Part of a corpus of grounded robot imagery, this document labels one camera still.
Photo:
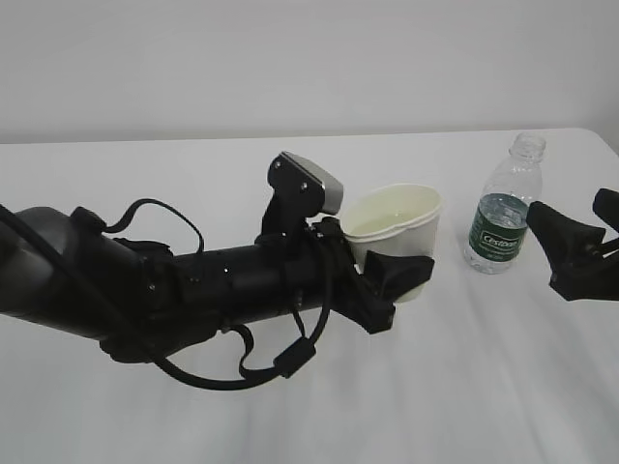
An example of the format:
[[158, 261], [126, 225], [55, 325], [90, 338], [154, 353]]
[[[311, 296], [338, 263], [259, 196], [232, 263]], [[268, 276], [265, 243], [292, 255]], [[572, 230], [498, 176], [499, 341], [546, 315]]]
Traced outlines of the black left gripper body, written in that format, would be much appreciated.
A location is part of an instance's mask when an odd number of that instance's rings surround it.
[[292, 293], [292, 312], [321, 308], [314, 334], [323, 333], [333, 311], [369, 334], [393, 326], [395, 305], [381, 299], [376, 286], [357, 272], [335, 217], [304, 227], [298, 247], [285, 252], [280, 270], [284, 288]]

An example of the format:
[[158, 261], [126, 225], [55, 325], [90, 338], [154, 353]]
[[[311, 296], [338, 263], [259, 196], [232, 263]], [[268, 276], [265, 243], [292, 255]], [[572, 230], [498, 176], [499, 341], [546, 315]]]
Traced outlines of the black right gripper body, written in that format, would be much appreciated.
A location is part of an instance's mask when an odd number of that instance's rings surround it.
[[568, 302], [618, 301], [618, 239], [577, 234], [548, 259], [550, 287]]

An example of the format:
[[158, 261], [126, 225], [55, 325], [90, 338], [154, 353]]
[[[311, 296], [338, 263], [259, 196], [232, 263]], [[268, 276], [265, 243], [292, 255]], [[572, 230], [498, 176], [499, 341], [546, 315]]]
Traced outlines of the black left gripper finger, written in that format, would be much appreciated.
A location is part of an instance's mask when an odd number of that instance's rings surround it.
[[368, 251], [363, 277], [381, 300], [398, 304], [411, 301], [431, 279], [435, 261], [425, 255], [392, 256]]

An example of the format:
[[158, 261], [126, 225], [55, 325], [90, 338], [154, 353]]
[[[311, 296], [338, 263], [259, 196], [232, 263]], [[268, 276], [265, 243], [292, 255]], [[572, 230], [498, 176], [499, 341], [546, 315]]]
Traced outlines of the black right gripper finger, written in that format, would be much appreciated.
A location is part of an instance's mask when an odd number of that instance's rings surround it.
[[593, 211], [613, 230], [619, 230], [619, 192], [600, 188], [595, 195]]
[[585, 267], [601, 261], [604, 229], [566, 217], [546, 203], [530, 204], [526, 221], [553, 271]]

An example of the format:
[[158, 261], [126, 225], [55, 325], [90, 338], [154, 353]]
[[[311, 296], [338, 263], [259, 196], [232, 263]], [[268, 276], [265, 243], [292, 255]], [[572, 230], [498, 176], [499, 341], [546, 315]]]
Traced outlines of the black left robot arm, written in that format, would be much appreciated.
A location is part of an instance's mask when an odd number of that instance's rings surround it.
[[119, 363], [149, 363], [219, 332], [317, 309], [371, 334], [388, 331], [397, 301], [429, 281], [426, 255], [371, 251], [358, 265], [334, 218], [303, 223], [294, 239], [177, 255], [120, 237], [131, 214], [105, 224], [77, 208], [1, 214], [1, 312], [97, 341]]

